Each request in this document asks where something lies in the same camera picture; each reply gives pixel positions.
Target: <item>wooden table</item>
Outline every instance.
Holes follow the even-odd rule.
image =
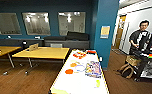
[[[14,64],[13,64],[13,62],[12,62],[12,59],[11,59],[11,56],[10,56],[9,53],[10,53],[10,52],[13,52],[13,51],[15,51],[15,50],[17,50],[17,49],[19,49],[19,48],[21,48],[21,47],[0,46],[0,50],[1,50],[0,56],[3,56],[3,55],[5,55],[5,54],[7,54],[13,68],[14,68],[15,66],[14,66]]]
[[[48,59],[62,59],[63,62],[69,51],[69,48],[52,48],[52,47],[38,47],[33,51],[27,51],[27,49],[14,54],[12,57],[24,57],[28,58],[30,67],[33,67],[30,58],[48,58]]]
[[[49,94],[109,94],[107,84],[101,71],[101,78],[89,77],[85,75],[86,65],[90,61],[99,62],[97,54],[86,54],[82,59],[73,56],[79,50],[72,51],[56,80],[49,90]],[[80,68],[72,67],[71,64],[77,62]],[[66,70],[72,69],[72,74],[66,74]]]

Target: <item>snack package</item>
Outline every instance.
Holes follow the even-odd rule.
[[[90,63],[87,63],[85,75],[95,78],[101,78],[100,62],[90,61]]]

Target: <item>box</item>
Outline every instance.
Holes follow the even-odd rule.
[[[101,78],[101,66],[100,62],[90,61],[86,65],[85,75],[94,78]]]
[[[132,56],[132,55],[128,55],[127,57],[126,57],[126,62],[128,62],[129,64],[131,64],[132,66],[137,66],[137,64],[139,63],[139,62],[141,62],[141,60],[139,60],[139,59],[136,59],[134,56]]]

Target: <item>blue wall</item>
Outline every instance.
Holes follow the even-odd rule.
[[[58,27],[58,12],[86,12],[86,33],[90,33],[91,27],[91,0],[24,0],[14,2],[0,2],[0,12],[16,13],[22,35],[11,35],[12,38],[32,39],[38,35],[27,35],[22,18],[23,12],[48,12],[51,36],[60,36]]]
[[[98,2],[94,49],[97,50],[98,56],[103,58],[103,61],[101,62],[102,68],[107,68],[109,62],[109,55],[118,8],[119,0],[99,0]],[[108,39],[100,38],[102,26],[110,26]]]
[[[97,22],[97,11],[98,11],[98,0],[93,0],[92,3],[92,24],[91,24],[91,32],[90,32],[90,48],[94,49],[94,40],[95,40],[95,32],[96,32],[96,22]]]
[[[51,36],[59,36],[58,12],[86,12],[86,33],[90,34],[90,47],[103,57],[102,68],[107,68],[119,0],[24,0],[19,2],[0,2],[0,12],[17,13],[22,35],[12,38],[34,38],[27,35],[22,12],[48,12]],[[100,39],[102,26],[110,26],[108,39]]]

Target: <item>shirt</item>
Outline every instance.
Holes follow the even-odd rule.
[[[133,40],[134,44],[139,44],[139,41],[141,40],[142,38],[142,32],[147,32],[148,35],[146,36],[146,40],[148,41],[149,40],[149,32],[148,31],[140,31],[140,30],[137,30],[137,31],[134,31],[131,36],[129,37],[129,41]],[[131,44],[131,47],[130,49],[136,49],[136,47],[134,47],[132,44]]]

